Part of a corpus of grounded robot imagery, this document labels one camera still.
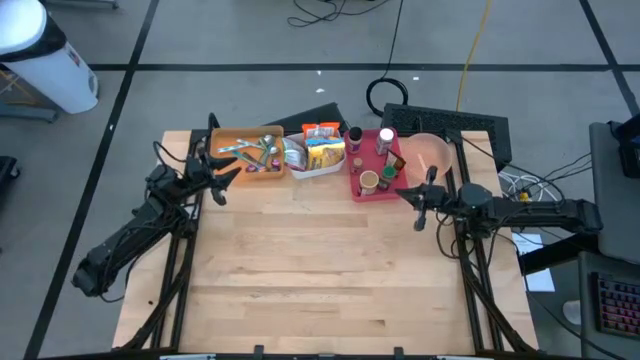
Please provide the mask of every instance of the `white cable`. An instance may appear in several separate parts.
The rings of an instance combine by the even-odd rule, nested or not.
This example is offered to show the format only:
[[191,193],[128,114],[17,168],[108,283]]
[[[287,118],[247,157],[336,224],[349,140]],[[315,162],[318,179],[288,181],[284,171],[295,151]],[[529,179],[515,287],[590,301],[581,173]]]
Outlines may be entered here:
[[509,186],[509,188],[507,189],[507,194],[505,194],[505,192],[503,191],[503,195],[506,195],[507,197],[511,196],[510,194],[513,194],[517,191],[518,189],[518,181],[526,181],[532,184],[535,184],[536,186],[538,186],[540,188],[540,190],[538,191],[539,196],[538,196],[538,200],[537,201],[542,201],[542,198],[544,196],[544,194],[546,193],[547,195],[549,195],[549,197],[551,199],[553,199],[553,201],[558,201],[558,198],[549,190],[547,189],[548,185],[544,185],[542,184],[543,181],[533,175],[522,175],[522,176],[518,176],[518,175],[514,175],[514,174],[509,174],[507,172],[500,172],[498,173],[498,176],[509,182],[511,185]]

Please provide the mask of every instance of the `table frame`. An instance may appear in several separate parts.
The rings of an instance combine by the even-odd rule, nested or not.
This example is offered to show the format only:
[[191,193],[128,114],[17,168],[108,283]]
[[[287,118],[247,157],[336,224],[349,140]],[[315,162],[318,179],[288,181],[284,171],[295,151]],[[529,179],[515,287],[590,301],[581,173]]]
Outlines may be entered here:
[[[196,145],[205,140],[206,148],[209,148],[210,134],[213,129],[219,128],[220,124],[213,114],[209,116],[209,128],[206,130],[192,130],[191,136],[189,140],[189,150],[188,154],[193,155],[196,151]],[[442,137],[445,140],[451,140],[447,138],[445,133],[436,134]],[[454,142],[457,160],[460,172],[460,178],[462,184],[470,182],[469,169],[466,161],[466,156],[464,153],[463,144],[460,142]],[[459,186],[456,186],[455,178],[453,175],[453,170],[449,170],[446,174],[446,182],[448,191],[456,195],[456,189]],[[112,352],[107,353],[95,353],[95,354],[83,354],[76,356],[65,356],[65,359],[73,359],[73,360],[101,360],[101,359],[158,359],[162,356],[169,355],[180,355],[181,353],[178,351],[180,345],[180,336],[182,333],[182,324],[184,319],[184,313],[186,309],[186,297],[189,289],[189,280],[191,274],[191,265],[193,263],[194,250],[195,250],[195,242],[197,239],[197,230],[198,224],[200,220],[200,212],[202,208],[202,200],[203,200],[203,192],[200,192],[196,195],[196,216],[192,219],[194,222],[195,231],[187,234],[184,237],[172,236],[171,242],[169,245],[169,252],[167,255],[167,262],[165,265],[165,271],[163,275],[163,281],[161,286],[160,293],[160,301],[156,305],[155,309],[149,316],[149,318],[145,321],[143,327],[138,331],[138,333],[134,336],[134,338],[125,344],[121,348],[114,349]],[[460,254],[460,266],[463,272],[472,273],[471,265],[468,261],[463,261],[462,259],[465,256],[468,256],[468,250],[465,245],[465,241],[463,241],[463,232],[458,220],[455,220],[454,226],[455,236],[458,244],[458,252]],[[480,283],[482,285],[483,290],[485,291],[485,295],[488,295],[488,299],[490,302],[493,302],[493,293],[491,287],[491,280],[489,277],[489,271],[487,267],[487,259],[484,252],[484,246],[482,246],[482,239],[473,238],[476,249],[476,259],[477,259],[477,269],[478,269],[478,278],[480,279]],[[183,262],[180,270],[174,276],[174,268],[175,264],[178,261],[178,249],[180,247],[181,242],[186,242]],[[530,269],[536,268],[536,266],[542,266],[543,259],[540,256],[529,257],[527,260],[530,264],[526,265],[527,272]],[[564,357],[564,356],[551,356],[541,353],[525,353],[525,352],[512,352],[505,351],[504,345],[502,342],[502,334],[500,331],[500,327],[498,326],[499,320],[496,320],[491,316],[491,311],[488,311],[488,320],[489,320],[489,330],[491,332],[491,340],[493,343],[493,348],[495,350],[486,349],[483,343],[482,329],[480,326],[480,318],[478,315],[478,308],[476,304],[476,293],[474,293],[472,287],[465,281],[464,291],[465,298],[467,302],[467,310],[469,314],[469,324],[471,327],[471,334],[473,345],[475,349],[475,357],[490,357],[494,359],[578,359],[573,357]],[[161,347],[160,344],[162,342],[162,334],[164,328],[164,319],[165,313],[172,303],[172,301],[176,298],[176,315],[172,324],[171,330],[171,338],[168,347]],[[495,304],[492,306],[494,310],[497,310],[500,313],[499,309]],[[149,348],[142,349],[142,347],[147,343],[147,340],[151,337],[149,342]],[[205,354],[202,355],[202,360],[210,360],[210,359],[242,359],[242,360],[298,360],[301,358],[304,359],[313,359],[313,360],[354,360],[354,359],[363,359],[363,360],[427,360],[427,359],[437,359],[436,355],[404,355],[404,350],[401,347],[394,348],[393,355],[339,355],[339,354],[265,354],[265,349],[263,345],[256,344],[254,347],[253,353],[247,354]],[[200,358],[190,358],[192,360],[200,360]]]

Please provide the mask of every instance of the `jar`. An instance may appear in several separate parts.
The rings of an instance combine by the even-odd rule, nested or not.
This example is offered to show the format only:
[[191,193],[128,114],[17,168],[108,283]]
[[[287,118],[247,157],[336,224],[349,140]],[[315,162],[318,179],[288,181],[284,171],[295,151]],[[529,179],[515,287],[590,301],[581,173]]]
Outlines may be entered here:
[[351,154],[357,154],[358,151],[360,151],[361,143],[362,143],[362,129],[357,126],[349,129],[349,140],[347,141],[347,150]]

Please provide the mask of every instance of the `snack bag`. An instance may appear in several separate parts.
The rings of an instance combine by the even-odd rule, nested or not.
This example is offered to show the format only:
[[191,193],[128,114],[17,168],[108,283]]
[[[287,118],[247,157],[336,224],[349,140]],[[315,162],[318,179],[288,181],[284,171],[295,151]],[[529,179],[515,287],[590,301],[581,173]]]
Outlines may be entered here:
[[328,138],[328,137],[340,137],[340,123],[322,123],[322,124],[303,124],[302,133],[304,139],[308,138]]
[[307,154],[302,146],[287,138],[283,138],[282,143],[284,144],[285,165],[297,171],[305,171],[307,169]]
[[333,166],[344,158],[344,140],[341,138],[313,138],[305,141],[309,160],[307,170]]

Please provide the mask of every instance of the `black metal frame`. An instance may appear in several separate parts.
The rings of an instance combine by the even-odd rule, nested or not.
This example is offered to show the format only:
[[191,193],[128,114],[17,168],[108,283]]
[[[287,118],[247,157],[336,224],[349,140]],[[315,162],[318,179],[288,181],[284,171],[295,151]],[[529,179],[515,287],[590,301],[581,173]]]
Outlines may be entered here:
[[[194,154],[196,152],[197,144],[206,139],[206,148],[210,146],[209,135],[214,128],[219,128],[220,125],[215,117],[209,118],[208,130],[193,130],[191,132],[189,153]],[[449,140],[446,134],[438,134],[445,140]],[[469,176],[469,169],[464,152],[463,143],[455,142],[456,156],[458,161],[458,167],[460,172],[460,178],[462,183],[468,183],[471,181]],[[453,175],[453,168],[446,173],[446,182],[449,192],[456,196],[457,188],[455,178]],[[160,300],[156,305],[156,308],[151,313],[145,325],[134,336],[134,338],[125,344],[121,348],[116,348],[107,353],[96,354],[84,354],[75,356],[64,356],[59,358],[47,358],[47,359],[72,359],[72,360],[98,360],[98,359],[158,359],[160,356],[167,355],[182,355],[179,352],[180,337],[182,334],[182,325],[184,320],[184,313],[186,310],[186,298],[189,289],[189,280],[191,274],[191,266],[193,263],[193,257],[195,252],[195,242],[197,238],[197,230],[199,227],[200,213],[202,210],[203,193],[200,192],[196,195],[195,206],[196,216],[192,218],[194,222],[194,231],[188,233],[185,237],[172,237],[169,245],[169,251],[167,254],[167,263],[165,265],[165,271],[163,275],[163,281],[160,291]],[[465,238],[462,224],[454,219],[454,232],[458,245],[458,254],[460,256],[460,267],[463,273],[473,272],[469,261],[463,259],[468,258],[469,252],[466,247],[466,241],[472,240],[474,242],[474,248],[477,259],[477,272],[480,278],[482,288],[486,291],[488,299],[493,302],[493,293],[491,288],[491,280],[489,277],[489,271],[487,267],[487,259],[484,252],[484,246],[482,239],[479,238]],[[181,241],[186,242],[186,250],[183,257],[183,264],[177,274],[175,273],[175,265],[178,260],[178,249]],[[574,235],[556,244],[544,247],[540,250],[531,252],[519,258],[521,268],[526,269],[526,273],[523,275],[539,271],[541,269],[559,264],[565,261],[569,261],[577,256],[581,250],[597,251],[597,237],[594,236],[578,236]],[[477,357],[490,357],[494,359],[578,359],[564,356],[552,356],[541,353],[523,353],[523,352],[509,352],[504,351],[504,345],[502,342],[502,334],[497,322],[504,321],[504,317],[501,319],[495,319],[487,313],[489,329],[491,331],[491,340],[494,349],[486,349],[484,346],[484,339],[482,335],[482,329],[480,326],[480,317],[478,315],[478,308],[476,304],[476,293],[473,291],[472,286],[463,282],[465,290],[465,298],[467,302],[467,311],[469,315],[469,325],[471,327],[471,335],[474,345],[475,355]],[[168,347],[162,347],[162,336],[164,333],[165,313],[171,302],[175,297],[176,311],[172,324],[171,338]],[[141,349],[148,338],[151,337],[150,347],[148,349]],[[338,354],[265,354],[264,346],[257,344],[252,354],[203,354],[202,359],[230,359],[230,360],[359,360],[359,359],[371,359],[371,360],[430,360],[436,359],[436,355],[404,355],[402,348],[394,348],[393,355],[338,355]]]

